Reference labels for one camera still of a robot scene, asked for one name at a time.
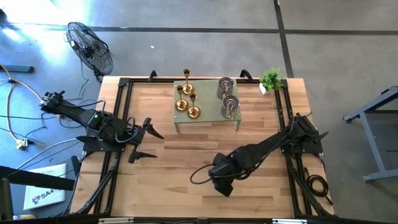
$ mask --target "electric fan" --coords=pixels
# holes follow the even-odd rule
[[[80,60],[94,71],[96,79],[109,75],[113,70],[113,61],[108,45],[81,22],[68,24],[67,39]]]

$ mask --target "wooden table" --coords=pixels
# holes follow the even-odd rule
[[[106,111],[113,111],[120,77],[105,77],[99,93],[106,100]],[[288,78],[294,113],[308,114],[304,80]],[[129,116],[138,124],[151,117],[155,129],[165,138],[146,134],[139,150],[158,158],[127,162],[132,147],[123,152],[113,201],[112,216],[129,217],[293,217],[292,199],[284,156],[274,151],[250,178],[233,182],[231,196],[218,193],[211,182],[193,185],[190,175],[204,164],[210,164],[217,152],[227,154],[239,146],[257,143],[278,131],[279,118],[275,95],[261,95],[258,85],[238,84],[242,121],[239,131],[233,123],[186,124],[176,133],[173,124],[174,90],[172,83],[135,83]],[[282,104],[285,106],[283,93]],[[87,157],[81,167],[72,211],[77,211],[98,185],[104,154]],[[322,163],[313,155],[304,155],[303,164],[310,174],[325,177]],[[206,170],[195,180],[205,180]],[[104,208],[108,189],[103,197]],[[298,190],[300,208],[304,211],[302,193]],[[333,213],[325,198],[318,198]]]

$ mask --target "stainless steel container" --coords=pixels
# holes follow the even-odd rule
[[[233,119],[239,108],[239,100],[236,96],[226,96],[221,105],[221,115],[226,119]]]
[[[232,94],[234,85],[235,85],[234,80],[228,77],[220,78],[220,80],[218,80],[218,87],[217,87],[218,98],[223,99],[225,96]]]

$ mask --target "gold candlestick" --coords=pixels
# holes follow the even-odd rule
[[[183,73],[185,76],[185,80],[187,81],[187,83],[184,84],[184,93],[188,95],[190,93],[193,93],[193,86],[191,84],[188,84],[188,77],[189,77],[189,74],[191,74],[191,71],[186,68],[186,69],[184,69]]]
[[[197,119],[200,116],[200,109],[197,106],[195,106],[195,100],[197,98],[197,95],[195,93],[190,93],[188,97],[192,101],[192,106],[189,107],[187,111],[188,116],[191,119]]]
[[[177,93],[180,95],[180,99],[175,102],[175,108],[179,111],[185,111],[188,108],[188,101],[183,100],[181,94],[184,91],[184,86],[178,85],[175,87]]]

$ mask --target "gray floor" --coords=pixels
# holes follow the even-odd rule
[[[112,27],[218,27],[276,29],[272,0],[223,1],[4,1],[0,7],[11,22],[65,25],[80,21],[89,26]],[[286,29],[397,30],[397,1],[280,0]],[[13,73],[40,95],[66,91],[77,96],[83,79],[80,61],[61,31],[40,26],[0,32],[0,62],[31,65],[34,74]],[[286,77],[279,34],[201,34],[156,32],[97,32],[108,43],[114,61],[111,75],[178,75],[185,67],[194,75],[238,76],[241,69],[259,76],[280,67]],[[377,171],[368,141],[359,121],[345,124],[341,117],[398,84],[396,55],[398,36],[288,35],[295,77],[305,79],[307,94],[318,129],[329,131],[323,140],[326,174],[337,215],[345,218],[397,222],[398,179],[365,184],[362,176]],[[84,99],[95,99],[100,84],[90,78]],[[6,102],[8,84],[0,85],[0,102]],[[11,114],[39,117],[34,95],[18,86],[12,94]],[[13,130],[25,135],[41,121],[12,120]],[[32,135],[45,145],[15,149],[11,136],[0,135],[2,166],[17,167],[45,147],[83,134],[65,129],[56,119],[45,121],[47,129]],[[3,118],[0,127],[6,128]],[[66,147],[54,148],[41,158]],[[57,164],[72,155],[81,156],[81,145],[34,166]]]

